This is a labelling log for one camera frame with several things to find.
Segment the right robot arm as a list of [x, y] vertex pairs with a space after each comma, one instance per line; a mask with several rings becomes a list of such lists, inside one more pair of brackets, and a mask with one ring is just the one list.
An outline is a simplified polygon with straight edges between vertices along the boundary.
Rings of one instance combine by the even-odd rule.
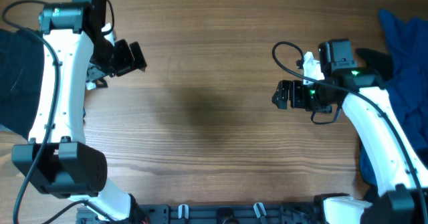
[[347, 39], [318, 47], [319, 60], [309, 64], [301, 55], [297, 73], [272, 50], [275, 63], [295, 80], [279, 82], [272, 102], [279, 109], [301, 108], [312, 114], [333, 105], [356, 129], [374, 171], [378, 199], [351, 196], [320, 198], [319, 223], [426, 223], [427, 168], [397, 120], [381, 75], [357, 65]]

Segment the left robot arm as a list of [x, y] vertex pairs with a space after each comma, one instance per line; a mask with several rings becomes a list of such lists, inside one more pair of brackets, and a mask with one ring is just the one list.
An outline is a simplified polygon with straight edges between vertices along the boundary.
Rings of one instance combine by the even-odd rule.
[[86, 144], [86, 85], [105, 76], [144, 70], [138, 43], [115, 41], [109, 0], [45, 3], [39, 14], [43, 78], [27, 144], [12, 149], [13, 164], [44, 195], [82, 204], [108, 223], [148, 223], [135, 198], [109, 178], [104, 154]]

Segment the black shorts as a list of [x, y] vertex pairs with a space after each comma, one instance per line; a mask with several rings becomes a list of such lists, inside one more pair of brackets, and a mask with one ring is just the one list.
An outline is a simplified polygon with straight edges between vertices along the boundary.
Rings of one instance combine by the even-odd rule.
[[1, 30], [1, 125], [27, 139], [39, 104], [43, 44], [28, 33]]

